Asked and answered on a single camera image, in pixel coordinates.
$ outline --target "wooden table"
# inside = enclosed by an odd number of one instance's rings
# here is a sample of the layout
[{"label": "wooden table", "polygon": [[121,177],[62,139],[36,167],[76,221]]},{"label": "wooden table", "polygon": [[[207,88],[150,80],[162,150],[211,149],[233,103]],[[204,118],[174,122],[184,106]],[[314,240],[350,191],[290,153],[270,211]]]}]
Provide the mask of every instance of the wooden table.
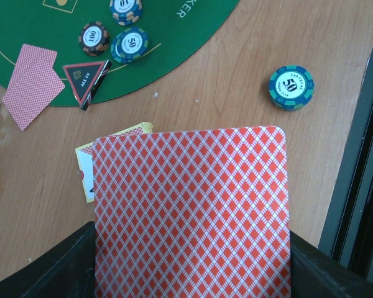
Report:
[{"label": "wooden table", "polygon": [[[142,121],[156,132],[283,128],[290,228],[317,245],[372,44],[373,0],[241,0],[196,54],[140,91],[86,112],[49,107],[24,132],[2,106],[0,280],[94,220],[74,148]],[[270,75],[288,64],[316,83],[296,112],[269,101]]]}]

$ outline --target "poker table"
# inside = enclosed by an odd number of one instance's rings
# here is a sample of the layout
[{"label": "poker table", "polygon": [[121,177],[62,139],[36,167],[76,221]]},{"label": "poker table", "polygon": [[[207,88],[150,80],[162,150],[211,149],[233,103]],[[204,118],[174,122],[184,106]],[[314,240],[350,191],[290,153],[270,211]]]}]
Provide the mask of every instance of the poker table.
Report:
[{"label": "poker table", "polygon": [[110,49],[90,57],[78,43],[82,28],[89,22],[102,22],[112,39],[124,31],[125,27],[112,18],[109,0],[41,0],[33,5],[0,1],[0,84],[8,85],[18,54],[26,43],[58,52],[53,68],[66,87],[52,106],[78,105],[62,69],[70,64],[111,60],[113,66],[93,102],[123,96],[159,79],[188,59],[216,32],[237,2],[143,1],[143,13],[135,26],[147,32],[149,47],[142,59],[122,65],[112,58]]}]

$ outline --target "gold emblem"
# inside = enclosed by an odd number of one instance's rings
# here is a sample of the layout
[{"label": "gold emblem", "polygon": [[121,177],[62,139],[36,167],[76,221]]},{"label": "gold emblem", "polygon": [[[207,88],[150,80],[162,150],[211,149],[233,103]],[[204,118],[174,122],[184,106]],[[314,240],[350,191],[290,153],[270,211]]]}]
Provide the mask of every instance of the gold emblem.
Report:
[{"label": "gold emblem", "polygon": [[80,79],[81,78],[81,71],[77,70],[73,72],[74,79]]}]

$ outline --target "red playing card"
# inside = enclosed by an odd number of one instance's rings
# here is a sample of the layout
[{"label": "red playing card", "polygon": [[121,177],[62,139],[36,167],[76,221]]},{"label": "red playing card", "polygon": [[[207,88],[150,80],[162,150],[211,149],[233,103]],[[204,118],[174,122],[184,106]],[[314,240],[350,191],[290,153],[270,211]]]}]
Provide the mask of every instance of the red playing card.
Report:
[{"label": "red playing card", "polygon": [[93,144],[96,297],[290,297],[278,127]]},{"label": "red playing card", "polygon": [[19,53],[17,63],[12,72],[10,82],[7,88],[10,88],[22,75],[24,75],[40,59],[45,59],[52,67],[54,65],[57,52],[46,48],[35,47],[34,45],[24,44]]},{"label": "red playing card", "polygon": [[51,62],[41,58],[8,87],[2,101],[19,128],[24,130],[64,88]]}]

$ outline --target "white chip center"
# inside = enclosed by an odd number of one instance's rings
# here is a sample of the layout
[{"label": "white chip center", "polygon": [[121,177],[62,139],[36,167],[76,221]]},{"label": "white chip center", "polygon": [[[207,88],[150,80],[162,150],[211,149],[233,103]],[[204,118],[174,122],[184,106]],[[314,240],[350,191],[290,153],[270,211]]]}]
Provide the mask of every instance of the white chip center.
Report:
[{"label": "white chip center", "polygon": [[136,0],[114,0],[113,6],[115,11],[125,14],[132,9],[135,3]]},{"label": "white chip center", "polygon": [[122,40],[122,49],[126,54],[135,54],[142,47],[142,36],[137,32],[128,33]]},{"label": "white chip center", "polygon": [[281,74],[275,84],[279,95],[287,99],[294,99],[301,96],[306,87],[305,78],[296,71],[288,71]]},{"label": "white chip center", "polygon": [[99,44],[102,37],[102,31],[97,26],[92,26],[86,30],[83,35],[83,42],[87,47],[95,47]]}]

